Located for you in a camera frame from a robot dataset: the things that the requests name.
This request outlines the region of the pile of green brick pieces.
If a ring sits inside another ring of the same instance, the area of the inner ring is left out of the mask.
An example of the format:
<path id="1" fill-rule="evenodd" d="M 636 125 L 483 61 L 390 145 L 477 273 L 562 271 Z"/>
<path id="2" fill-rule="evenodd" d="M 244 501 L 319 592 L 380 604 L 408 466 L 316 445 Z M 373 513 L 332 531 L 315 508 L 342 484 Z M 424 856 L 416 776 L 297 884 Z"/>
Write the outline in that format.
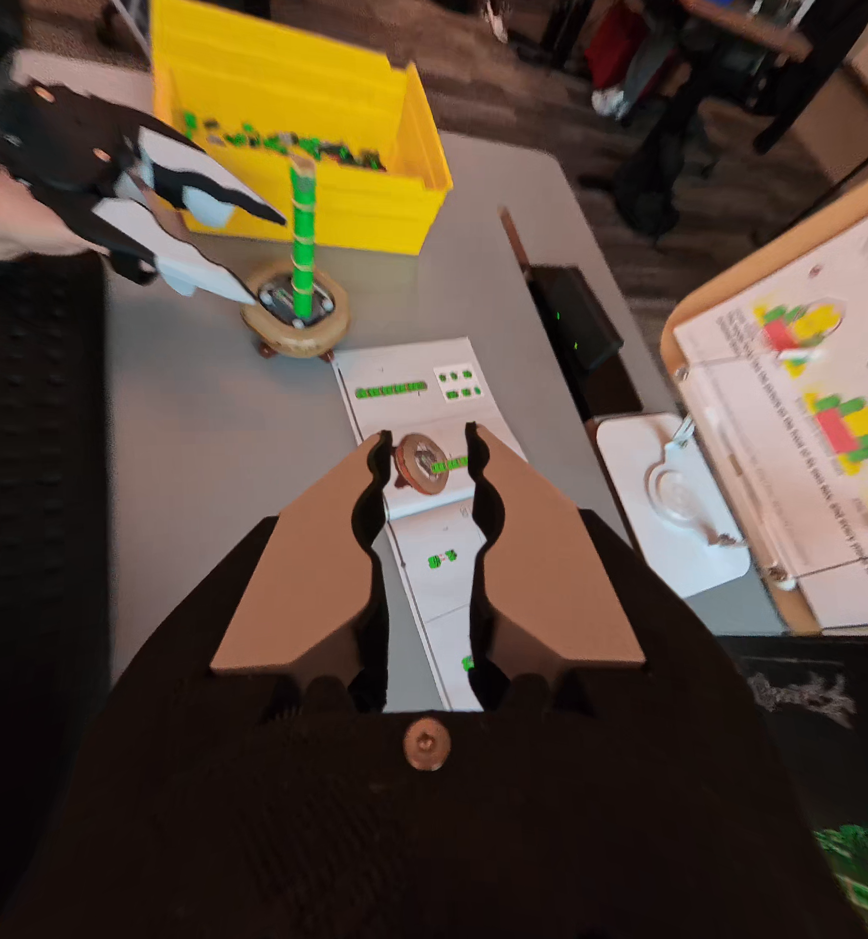
<path id="1" fill-rule="evenodd" d="M 343 141 L 301 136 L 294 132 L 264 133 L 251 122 L 242 122 L 229 129 L 215 117 L 199 116 L 191 110 L 182 112 L 182 124 L 186 137 L 205 149 L 260 151 L 282 157 L 307 156 L 315 162 L 331 161 L 346 167 L 387 172 L 378 150 L 352 149 Z"/>

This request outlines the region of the green brick bamboo stalk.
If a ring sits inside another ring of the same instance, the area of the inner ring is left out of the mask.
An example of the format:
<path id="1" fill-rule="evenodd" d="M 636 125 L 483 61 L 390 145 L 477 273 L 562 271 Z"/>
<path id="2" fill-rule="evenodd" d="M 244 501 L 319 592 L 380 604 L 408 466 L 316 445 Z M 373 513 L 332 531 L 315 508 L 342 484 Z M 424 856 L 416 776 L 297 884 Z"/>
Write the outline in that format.
<path id="1" fill-rule="evenodd" d="M 290 275 L 293 310 L 296 318 L 308 324 L 312 318 L 314 289 L 315 162 L 309 155 L 296 152 L 289 159 L 293 206 Z"/>

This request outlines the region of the white page holder bar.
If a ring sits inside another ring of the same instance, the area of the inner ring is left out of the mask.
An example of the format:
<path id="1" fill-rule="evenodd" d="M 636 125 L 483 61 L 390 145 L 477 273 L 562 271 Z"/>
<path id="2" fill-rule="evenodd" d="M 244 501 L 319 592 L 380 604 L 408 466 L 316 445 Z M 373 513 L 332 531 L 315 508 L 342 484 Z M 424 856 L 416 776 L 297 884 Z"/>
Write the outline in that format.
<path id="1" fill-rule="evenodd" d="M 799 577 L 777 523 L 767 515 L 772 503 L 754 484 L 745 443 L 716 374 L 729 364 L 733 360 L 688 362 L 677 367 L 673 377 L 757 569 L 775 589 L 792 593 L 798 589 Z"/>

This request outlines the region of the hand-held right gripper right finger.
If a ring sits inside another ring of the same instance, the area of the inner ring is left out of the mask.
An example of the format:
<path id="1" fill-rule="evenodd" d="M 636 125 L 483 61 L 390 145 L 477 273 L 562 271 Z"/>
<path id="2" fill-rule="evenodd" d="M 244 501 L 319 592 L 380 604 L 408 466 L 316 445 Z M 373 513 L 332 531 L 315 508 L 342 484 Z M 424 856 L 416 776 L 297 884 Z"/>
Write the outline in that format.
<path id="1" fill-rule="evenodd" d="M 551 693 L 583 671 L 639 671 L 646 655 L 577 504 L 478 422 L 465 427 L 474 560 L 468 683 L 497 710 L 518 679 Z"/>

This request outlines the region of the black power box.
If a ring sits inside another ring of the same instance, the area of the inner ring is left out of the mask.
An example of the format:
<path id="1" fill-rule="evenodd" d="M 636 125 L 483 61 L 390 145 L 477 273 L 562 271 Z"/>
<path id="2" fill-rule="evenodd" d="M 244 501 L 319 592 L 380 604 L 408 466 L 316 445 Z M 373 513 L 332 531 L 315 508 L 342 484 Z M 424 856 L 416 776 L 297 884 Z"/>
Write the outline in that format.
<path id="1" fill-rule="evenodd" d="M 623 337 L 580 268 L 534 266 L 532 285 L 551 332 L 579 375 L 594 373 L 621 351 Z"/>

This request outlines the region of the black bag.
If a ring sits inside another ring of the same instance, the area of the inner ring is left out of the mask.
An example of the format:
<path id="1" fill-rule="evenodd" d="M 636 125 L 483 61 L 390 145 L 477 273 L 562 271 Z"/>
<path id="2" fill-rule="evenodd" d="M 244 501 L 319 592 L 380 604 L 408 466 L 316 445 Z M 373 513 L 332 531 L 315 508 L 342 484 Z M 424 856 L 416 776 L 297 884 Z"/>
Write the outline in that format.
<path id="1" fill-rule="evenodd" d="M 626 225 L 652 241 L 675 228 L 679 211 L 674 186 L 685 164 L 684 131 L 654 128 L 615 172 L 612 195 Z"/>

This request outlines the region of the building instruction booklet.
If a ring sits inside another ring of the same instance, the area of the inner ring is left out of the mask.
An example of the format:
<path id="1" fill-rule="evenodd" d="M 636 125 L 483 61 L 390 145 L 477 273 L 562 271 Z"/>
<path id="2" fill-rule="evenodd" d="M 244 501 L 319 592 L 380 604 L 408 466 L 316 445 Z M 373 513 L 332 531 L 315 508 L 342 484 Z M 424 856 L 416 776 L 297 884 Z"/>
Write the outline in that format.
<path id="1" fill-rule="evenodd" d="M 386 533 L 440 700 L 450 711 L 479 712 L 469 610 L 486 539 L 472 517 L 466 425 L 525 454 L 467 337 L 340 351 L 334 373 L 357 442 L 392 436 Z"/>

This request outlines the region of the black textured mat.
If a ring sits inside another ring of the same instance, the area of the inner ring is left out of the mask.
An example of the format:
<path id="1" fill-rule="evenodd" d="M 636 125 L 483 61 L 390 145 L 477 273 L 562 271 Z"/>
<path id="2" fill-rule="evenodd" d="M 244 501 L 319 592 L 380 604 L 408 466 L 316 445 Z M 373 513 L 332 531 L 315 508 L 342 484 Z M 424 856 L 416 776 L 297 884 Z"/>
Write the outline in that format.
<path id="1" fill-rule="evenodd" d="M 0 277 L 0 914 L 110 685 L 105 281 L 94 253 Z"/>

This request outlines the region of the yellow plastic bin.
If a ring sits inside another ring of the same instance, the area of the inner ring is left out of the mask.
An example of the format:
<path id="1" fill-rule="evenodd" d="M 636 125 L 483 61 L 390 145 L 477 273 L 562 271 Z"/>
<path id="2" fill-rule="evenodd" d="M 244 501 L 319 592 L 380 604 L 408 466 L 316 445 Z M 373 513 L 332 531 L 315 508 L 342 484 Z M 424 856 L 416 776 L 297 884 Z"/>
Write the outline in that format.
<path id="1" fill-rule="evenodd" d="M 419 253 L 452 178 L 414 64 L 202 2 L 152 2 L 150 40 L 154 112 L 182 133 L 191 110 L 379 151 L 386 173 L 315 163 L 318 245 Z M 292 215 L 289 157 L 197 145 Z"/>

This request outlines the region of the white stand base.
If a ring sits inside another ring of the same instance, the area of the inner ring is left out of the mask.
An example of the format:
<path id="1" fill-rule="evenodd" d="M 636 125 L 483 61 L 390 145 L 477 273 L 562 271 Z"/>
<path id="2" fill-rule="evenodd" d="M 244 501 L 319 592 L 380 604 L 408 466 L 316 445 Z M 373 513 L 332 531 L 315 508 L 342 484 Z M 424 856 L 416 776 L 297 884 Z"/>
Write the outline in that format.
<path id="1" fill-rule="evenodd" d="M 604 420 L 596 446 L 641 554 L 686 599 L 744 576 L 751 556 L 689 417 Z"/>

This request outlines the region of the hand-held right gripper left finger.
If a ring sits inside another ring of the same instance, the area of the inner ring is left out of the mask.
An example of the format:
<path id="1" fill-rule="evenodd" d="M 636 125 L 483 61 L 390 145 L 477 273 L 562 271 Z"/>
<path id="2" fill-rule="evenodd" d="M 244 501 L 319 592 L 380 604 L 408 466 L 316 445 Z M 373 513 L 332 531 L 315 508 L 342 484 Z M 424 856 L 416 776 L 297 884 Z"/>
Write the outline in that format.
<path id="1" fill-rule="evenodd" d="M 334 679 L 382 711 L 390 618 L 374 543 L 386 525 L 393 435 L 382 430 L 282 509 L 209 664 L 216 678 L 275 678 L 302 695 Z"/>

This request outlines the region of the red container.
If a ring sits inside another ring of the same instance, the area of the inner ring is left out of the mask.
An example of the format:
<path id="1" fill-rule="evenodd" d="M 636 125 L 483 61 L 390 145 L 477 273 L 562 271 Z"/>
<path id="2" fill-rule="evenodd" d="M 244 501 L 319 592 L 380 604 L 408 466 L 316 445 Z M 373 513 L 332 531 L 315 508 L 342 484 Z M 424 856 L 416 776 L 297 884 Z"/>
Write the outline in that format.
<path id="1" fill-rule="evenodd" d="M 614 2 L 584 51 L 593 81 L 602 87 L 620 81 L 647 35 L 641 15 L 625 2 Z"/>

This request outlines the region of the person's left hand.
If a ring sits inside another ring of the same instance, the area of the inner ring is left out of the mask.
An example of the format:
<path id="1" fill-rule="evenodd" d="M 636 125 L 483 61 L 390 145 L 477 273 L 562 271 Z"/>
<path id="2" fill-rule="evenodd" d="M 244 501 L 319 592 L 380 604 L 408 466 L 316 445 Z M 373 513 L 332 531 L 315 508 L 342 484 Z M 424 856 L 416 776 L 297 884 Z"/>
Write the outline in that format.
<path id="1" fill-rule="evenodd" d="M 107 253 L 74 234 L 52 209 L 0 167 L 0 261 L 16 261 L 31 254 L 74 256 L 84 252 Z"/>

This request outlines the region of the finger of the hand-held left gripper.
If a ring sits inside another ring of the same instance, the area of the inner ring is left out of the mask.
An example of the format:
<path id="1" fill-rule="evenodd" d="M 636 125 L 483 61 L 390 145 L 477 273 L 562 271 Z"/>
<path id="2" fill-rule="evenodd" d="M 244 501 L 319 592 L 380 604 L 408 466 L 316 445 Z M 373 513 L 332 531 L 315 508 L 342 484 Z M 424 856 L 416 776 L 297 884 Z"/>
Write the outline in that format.
<path id="1" fill-rule="evenodd" d="M 130 255 L 143 274 L 157 274 L 186 297 L 202 289 L 244 304 L 255 300 L 252 291 L 228 268 L 205 257 L 193 244 L 168 233 L 144 205 L 130 199 L 99 201 L 93 214 L 124 236 L 112 255 Z"/>
<path id="2" fill-rule="evenodd" d="M 237 209 L 269 224 L 287 225 L 281 211 L 187 138 L 142 127 L 138 146 L 146 185 L 203 226 L 224 229 Z"/>

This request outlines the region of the black product box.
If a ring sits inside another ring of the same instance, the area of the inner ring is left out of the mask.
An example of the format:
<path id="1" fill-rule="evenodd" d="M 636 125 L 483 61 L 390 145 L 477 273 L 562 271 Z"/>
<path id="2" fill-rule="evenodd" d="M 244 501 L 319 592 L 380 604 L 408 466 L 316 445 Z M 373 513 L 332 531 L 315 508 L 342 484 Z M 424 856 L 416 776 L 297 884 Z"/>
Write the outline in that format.
<path id="1" fill-rule="evenodd" d="M 868 929 L 868 638 L 718 637 Z"/>

